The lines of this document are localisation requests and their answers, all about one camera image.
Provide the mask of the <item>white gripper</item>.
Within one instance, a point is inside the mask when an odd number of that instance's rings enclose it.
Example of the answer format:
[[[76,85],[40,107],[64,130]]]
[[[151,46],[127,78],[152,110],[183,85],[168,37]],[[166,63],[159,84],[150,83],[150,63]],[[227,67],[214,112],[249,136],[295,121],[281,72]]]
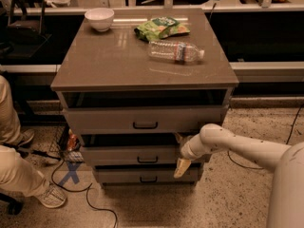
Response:
[[[203,155],[212,154],[215,151],[215,148],[202,142],[199,134],[183,136],[180,133],[175,133],[174,136],[180,145],[180,155],[182,156],[177,161],[177,167],[174,172],[175,179],[183,176],[191,165],[191,161],[199,159]]]

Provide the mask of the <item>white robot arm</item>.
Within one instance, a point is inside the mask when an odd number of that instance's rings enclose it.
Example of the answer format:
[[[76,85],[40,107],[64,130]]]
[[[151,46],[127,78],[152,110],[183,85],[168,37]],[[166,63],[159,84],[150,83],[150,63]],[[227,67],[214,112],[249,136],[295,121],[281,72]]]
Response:
[[[232,151],[274,174],[267,228],[304,228],[304,142],[288,145],[247,138],[209,123],[199,134],[180,138],[174,177],[182,177],[192,161],[219,151]]]

